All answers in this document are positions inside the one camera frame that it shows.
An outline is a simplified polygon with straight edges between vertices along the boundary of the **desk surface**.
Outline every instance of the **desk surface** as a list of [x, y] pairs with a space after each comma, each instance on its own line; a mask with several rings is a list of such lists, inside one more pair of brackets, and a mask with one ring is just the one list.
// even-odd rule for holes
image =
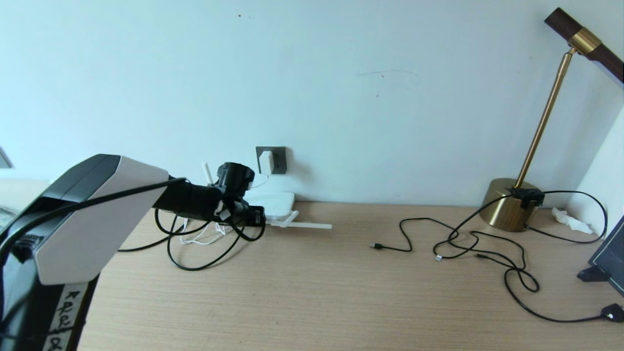
[[[370, 242], [406, 246], [400, 219], [433, 217], [456, 225], [474, 209], [306, 202], [296, 209], [299, 220], [332, 223], [334, 229], [267, 228], [261, 240], [238, 244], [228, 261], [200, 272], [175, 268], [164, 245], [117, 254], [101, 275], [80, 349], [624, 349], [622, 324], [556, 324], [529, 315], [506, 291], [502, 266], [472, 255], [436, 262], [431, 248], [449, 232], [439, 225], [407, 224], [411, 253], [368, 247]], [[534, 225], [580, 237], [546, 210]], [[526, 292], [517, 279], [513, 286], [545, 315], [589, 317], [624, 303], [608, 284], [584, 284], [575, 277], [598, 244], [501, 232], [479, 218], [465, 229], [502, 233], [524, 245], [529, 271], [542, 290]], [[124, 247], [161, 237], [150, 213]], [[234, 238], [230, 234], [208, 247], [181, 247], [176, 240], [174, 254], [184, 264], [200, 265]], [[519, 259], [512, 244], [482, 239], [479, 245]]]

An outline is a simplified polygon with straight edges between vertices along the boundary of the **brass lamp pole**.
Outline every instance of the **brass lamp pole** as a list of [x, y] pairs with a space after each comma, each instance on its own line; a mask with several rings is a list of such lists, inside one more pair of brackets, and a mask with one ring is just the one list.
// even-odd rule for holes
[[[542, 118], [537, 126], [533, 141], [524, 159], [518, 178], [494, 179], [490, 183], [490, 187], [485, 194], [483, 200], [484, 205], [499, 197], [511, 194], [511, 189], [513, 188], [536, 189], [532, 184], [525, 182], [524, 178], [527, 175], [531, 160], [542, 138], [542, 133], [544, 133], [546, 123], [548, 122], [550, 113], [557, 100], [559, 89], [561, 88], [565, 74], [570, 66], [572, 56], [575, 53], [584, 55], [591, 61], [597, 61], [603, 64], [620, 83], [624, 84], [624, 64], [622, 60], [614, 55], [611, 50], [607, 49], [607, 47], [587, 28], [581, 26], [560, 8], [557, 8], [544, 22], [568, 41], [570, 50], [563, 55], [561, 64], [557, 70], [555, 82], [553, 83], [548, 101], [544, 107], [544, 113], [542, 113]], [[523, 231], [525, 226], [531, 221], [535, 209], [537, 208], [537, 203], [531, 201], [528, 204], [525, 202], [524, 207], [521, 205], [522, 201], [520, 199], [506, 197], [483, 210], [480, 215], [484, 221], [493, 227], [511, 232], [520, 232]]]

